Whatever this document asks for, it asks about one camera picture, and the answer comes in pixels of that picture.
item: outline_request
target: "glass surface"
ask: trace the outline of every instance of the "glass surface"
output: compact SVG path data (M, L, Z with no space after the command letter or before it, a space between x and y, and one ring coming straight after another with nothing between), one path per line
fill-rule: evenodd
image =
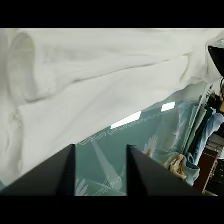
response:
M143 110L138 120L107 127L77 144L76 195L126 195L127 144L145 153L154 149L158 162L163 160L159 151L184 153L205 87L205 82L191 84ZM170 102L174 108L161 112Z

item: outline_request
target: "white fabric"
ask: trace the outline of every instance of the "white fabric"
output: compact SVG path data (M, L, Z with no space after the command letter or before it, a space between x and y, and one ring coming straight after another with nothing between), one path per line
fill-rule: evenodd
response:
M216 80L207 74L205 46L221 31L17 30L8 44L7 75L22 119L23 136L12 139L14 144L22 139L22 145L11 150L18 154L14 166L20 164L21 170L7 176L7 166L2 165L1 180L9 184L18 172L27 172L64 146L190 83ZM6 127L13 133L7 122Z

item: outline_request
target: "white cloth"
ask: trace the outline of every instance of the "white cloth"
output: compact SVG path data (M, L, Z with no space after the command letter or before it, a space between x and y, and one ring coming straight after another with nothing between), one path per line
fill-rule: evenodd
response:
M13 155L22 153L14 160L14 166L21 165L20 175L64 146L192 82L216 80L207 74L205 45L220 32L20 29L13 33L7 75L24 129L19 132L22 145L11 150ZM17 171L7 174L7 167L1 166L4 184L18 177Z

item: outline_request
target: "glass tabletop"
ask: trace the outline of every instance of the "glass tabletop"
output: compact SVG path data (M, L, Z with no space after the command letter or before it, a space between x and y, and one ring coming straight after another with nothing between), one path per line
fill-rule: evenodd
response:
M126 145L147 153L184 153L186 143L205 94L206 83L188 85L162 102L142 110L133 122L107 127L76 148L76 195L126 195Z

